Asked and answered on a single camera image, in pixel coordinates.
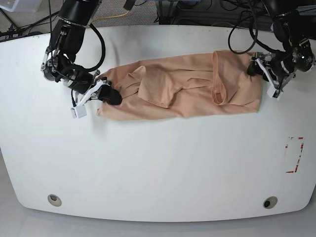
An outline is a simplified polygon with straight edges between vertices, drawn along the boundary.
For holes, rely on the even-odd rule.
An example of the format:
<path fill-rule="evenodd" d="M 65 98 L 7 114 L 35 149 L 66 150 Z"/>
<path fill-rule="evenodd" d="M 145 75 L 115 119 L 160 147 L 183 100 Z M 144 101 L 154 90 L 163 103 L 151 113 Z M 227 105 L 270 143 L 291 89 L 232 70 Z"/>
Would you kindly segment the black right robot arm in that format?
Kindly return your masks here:
<path fill-rule="evenodd" d="M 90 100 L 100 100 L 116 106 L 121 104 L 122 96 L 112 88 L 111 81 L 106 77 L 98 78 L 98 69 L 106 56 L 106 46 L 90 19 L 100 4 L 99 0 L 67 0 L 63 3 L 56 26 L 50 28 L 50 42 L 45 51 L 41 71 L 49 81 L 62 81 L 71 90 L 72 97 L 83 95 L 83 104 Z M 101 58 L 91 68 L 75 64 L 87 26 L 93 30 L 101 43 Z"/>

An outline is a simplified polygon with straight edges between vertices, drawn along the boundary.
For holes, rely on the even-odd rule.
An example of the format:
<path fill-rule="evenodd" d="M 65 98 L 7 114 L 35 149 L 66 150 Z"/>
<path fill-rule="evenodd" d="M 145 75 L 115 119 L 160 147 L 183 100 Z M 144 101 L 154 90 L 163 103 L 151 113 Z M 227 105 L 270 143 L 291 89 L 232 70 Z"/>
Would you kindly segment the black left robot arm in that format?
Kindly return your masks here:
<path fill-rule="evenodd" d="M 260 11 L 256 10 L 257 1 L 247 3 L 250 15 L 245 18 L 240 16 L 233 27 L 236 29 L 240 23 L 246 20 L 249 22 L 248 29 L 253 43 L 244 53 L 248 53 L 256 44 L 268 51 L 272 58 L 262 64 L 272 73 L 273 80 L 279 83 L 295 71 L 309 71 L 316 62 L 310 44 L 310 40 L 316 37 L 312 33 L 316 25 L 315 16 L 300 15 L 298 5 L 293 0 L 264 0 L 264 9 Z M 261 16 L 268 16 L 272 20 L 273 33 L 282 43 L 283 51 L 273 49 L 258 40 L 258 19 Z"/>

